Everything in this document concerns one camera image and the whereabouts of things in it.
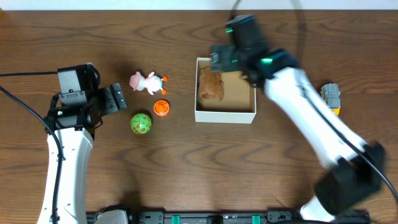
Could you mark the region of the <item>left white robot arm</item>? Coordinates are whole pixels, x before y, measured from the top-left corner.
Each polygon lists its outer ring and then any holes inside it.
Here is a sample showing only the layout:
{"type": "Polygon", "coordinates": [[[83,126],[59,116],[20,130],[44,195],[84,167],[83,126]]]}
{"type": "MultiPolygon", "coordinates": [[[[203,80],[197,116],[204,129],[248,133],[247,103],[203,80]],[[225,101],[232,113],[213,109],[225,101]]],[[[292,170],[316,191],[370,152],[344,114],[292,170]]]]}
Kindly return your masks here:
{"type": "Polygon", "coordinates": [[[127,107],[120,84],[53,96],[44,121],[49,167],[39,223],[87,223],[86,175],[102,117],[127,107]]]}

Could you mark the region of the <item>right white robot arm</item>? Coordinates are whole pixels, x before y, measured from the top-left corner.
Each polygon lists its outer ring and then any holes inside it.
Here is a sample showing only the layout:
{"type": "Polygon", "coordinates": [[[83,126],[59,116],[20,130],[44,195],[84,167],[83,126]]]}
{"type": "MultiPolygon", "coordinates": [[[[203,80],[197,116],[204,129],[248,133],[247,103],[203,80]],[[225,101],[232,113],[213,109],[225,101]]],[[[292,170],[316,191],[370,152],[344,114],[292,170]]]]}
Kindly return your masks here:
{"type": "Polygon", "coordinates": [[[213,70],[242,70],[248,82],[292,120],[312,146],[326,174],[316,183],[315,195],[303,205],[303,220],[339,222],[349,209],[381,189],[386,155],[379,143],[369,145],[330,109],[310,83],[305,71],[284,49],[211,47],[213,70]]]}

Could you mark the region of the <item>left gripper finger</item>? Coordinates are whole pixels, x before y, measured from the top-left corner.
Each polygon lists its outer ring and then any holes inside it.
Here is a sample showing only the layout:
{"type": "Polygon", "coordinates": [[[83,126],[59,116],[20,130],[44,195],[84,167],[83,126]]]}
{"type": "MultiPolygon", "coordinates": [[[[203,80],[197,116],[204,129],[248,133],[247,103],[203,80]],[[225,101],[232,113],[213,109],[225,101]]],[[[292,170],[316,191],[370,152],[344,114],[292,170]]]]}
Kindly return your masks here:
{"type": "Polygon", "coordinates": [[[111,85],[111,89],[112,89],[115,101],[124,101],[124,94],[123,94],[123,91],[122,91],[119,83],[113,83],[111,85]]]}
{"type": "Polygon", "coordinates": [[[121,99],[116,102],[116,106],[118,107],[118,110],[125,110],[127,108],[127,103],[124,99],[121,99]]]}

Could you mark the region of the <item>green patterned ball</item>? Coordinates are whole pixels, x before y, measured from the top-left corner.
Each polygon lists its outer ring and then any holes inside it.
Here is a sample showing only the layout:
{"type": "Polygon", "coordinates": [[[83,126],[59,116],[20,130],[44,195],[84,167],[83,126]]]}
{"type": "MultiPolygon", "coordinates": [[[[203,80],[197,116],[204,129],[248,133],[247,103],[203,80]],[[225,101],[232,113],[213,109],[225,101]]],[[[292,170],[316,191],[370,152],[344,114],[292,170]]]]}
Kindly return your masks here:
{"type": "Polygon", "coordinates": [[[146,134],[152,127],[152,119],[148,114],[137,113],[130,120],[131,129],[136,134],[146,134]]]}

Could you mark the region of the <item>pink white duck toy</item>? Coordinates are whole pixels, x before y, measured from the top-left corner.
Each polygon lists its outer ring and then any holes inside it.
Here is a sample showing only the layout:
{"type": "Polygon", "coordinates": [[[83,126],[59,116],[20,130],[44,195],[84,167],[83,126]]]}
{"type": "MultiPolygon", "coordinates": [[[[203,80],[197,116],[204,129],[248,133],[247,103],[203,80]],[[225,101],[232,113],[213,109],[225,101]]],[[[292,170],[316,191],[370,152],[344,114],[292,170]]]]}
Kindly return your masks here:
{"type": "Polygon", "coordinates": [[[161,91],[163,95],[166,95],[167,90],[163,88],[163,82],[167,81],[168,78],[166,76],[160,77],[155,72],[151,72],[146,78],[140,72],[136,72],[130,77],[129,85],[134,91],[146,89],[150,95],[153,95],[157,91],[161,91]]]}

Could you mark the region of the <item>brown plush toy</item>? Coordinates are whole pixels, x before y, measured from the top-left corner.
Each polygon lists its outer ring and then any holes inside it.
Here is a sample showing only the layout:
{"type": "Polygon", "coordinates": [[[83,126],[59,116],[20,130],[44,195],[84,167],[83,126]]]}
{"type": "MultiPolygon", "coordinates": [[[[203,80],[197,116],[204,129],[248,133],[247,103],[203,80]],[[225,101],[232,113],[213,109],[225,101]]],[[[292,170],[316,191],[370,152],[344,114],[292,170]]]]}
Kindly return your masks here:
{"type": "Polygon", "coordinates": [[[221,72],[213,72],[210,67],[205,67],[201,69],[199,76],[198,94],[199,97],[204,100],[223,100],[224,83],[221,79],[221,72]]]}

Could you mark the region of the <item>yellow grey toy truck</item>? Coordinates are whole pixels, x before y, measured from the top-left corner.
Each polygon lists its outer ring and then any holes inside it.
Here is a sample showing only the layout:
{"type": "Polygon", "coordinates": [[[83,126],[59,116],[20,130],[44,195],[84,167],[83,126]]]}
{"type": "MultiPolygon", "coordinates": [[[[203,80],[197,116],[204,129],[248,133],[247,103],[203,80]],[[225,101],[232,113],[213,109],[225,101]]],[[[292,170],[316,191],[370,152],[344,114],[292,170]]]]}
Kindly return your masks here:
{"type": "Polygon", "coordinates": [[[321,87],[321,97],[328,107],[339,115],[341,108],[340,91],[336,83],[328,83],[321,87]]]}

